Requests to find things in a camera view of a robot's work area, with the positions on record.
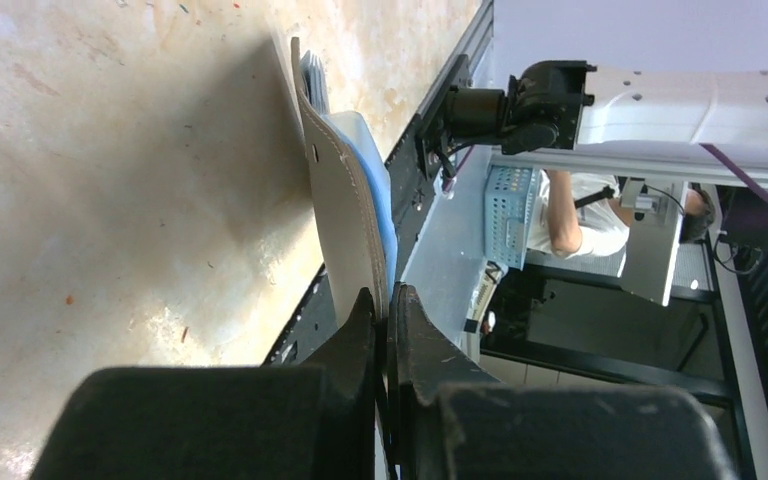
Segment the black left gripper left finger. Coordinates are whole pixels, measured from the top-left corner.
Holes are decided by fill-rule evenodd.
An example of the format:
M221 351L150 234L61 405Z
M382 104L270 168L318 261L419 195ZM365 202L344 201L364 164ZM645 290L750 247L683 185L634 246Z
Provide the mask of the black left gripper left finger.
M35 479L371 479L374 304L293 366L107 368L72 393Z

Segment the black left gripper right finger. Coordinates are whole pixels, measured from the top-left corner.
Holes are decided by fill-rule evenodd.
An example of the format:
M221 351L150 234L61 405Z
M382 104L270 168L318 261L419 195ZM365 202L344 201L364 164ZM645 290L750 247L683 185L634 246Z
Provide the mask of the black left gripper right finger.
M395 286L389 443L405 479L735 479L713 419L666 386L506 385Z

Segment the grey leather card holder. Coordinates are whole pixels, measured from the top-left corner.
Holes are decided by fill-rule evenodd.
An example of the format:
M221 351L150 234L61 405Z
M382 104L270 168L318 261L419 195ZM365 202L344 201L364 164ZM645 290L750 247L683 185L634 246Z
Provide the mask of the grey leather card holder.
M322 71L290 41L317 234L329 278L336 322L348 320L366 288L373 312L384 319L396 282L398 238L390 175L364 117L356 111L320 112L313 103Z

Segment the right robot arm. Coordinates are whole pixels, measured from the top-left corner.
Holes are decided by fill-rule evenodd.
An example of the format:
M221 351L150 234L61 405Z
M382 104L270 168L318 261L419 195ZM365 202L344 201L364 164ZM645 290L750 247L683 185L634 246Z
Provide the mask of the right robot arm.
M654 72L541 61L504 90L454 88L443 125L466 145L507 155L613 141L768 150L768 70Z

